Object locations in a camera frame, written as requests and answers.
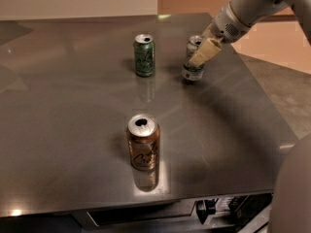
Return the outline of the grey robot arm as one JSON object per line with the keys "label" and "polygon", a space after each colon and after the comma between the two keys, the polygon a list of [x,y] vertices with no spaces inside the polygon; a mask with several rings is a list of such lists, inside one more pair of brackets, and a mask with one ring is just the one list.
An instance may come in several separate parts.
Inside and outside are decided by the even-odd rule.
{"label": "grey robot arm", "polygon": [[[189,60],[198,67],[221,45],[234,43],[265,17],[291,8],[311,40],[311,0],[229,0],[203,32],[203,42]],[[311,233],[311,135],[297,142],[284,160],[275,184],[268,233]]]}

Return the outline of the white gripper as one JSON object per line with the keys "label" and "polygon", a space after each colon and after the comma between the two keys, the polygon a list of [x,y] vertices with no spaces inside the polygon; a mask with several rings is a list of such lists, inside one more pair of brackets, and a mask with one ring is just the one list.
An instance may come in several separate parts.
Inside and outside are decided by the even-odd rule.
{"label": "white gripper", "polygon": [[238,2],[228,2],[215,15],[201,36],[207,38],[189,60],[190,66],[199,67],[221,49],[221,43],[214,39],[222,38],[224,43],[234,43],[242,38],[251,29],[248,9]]}

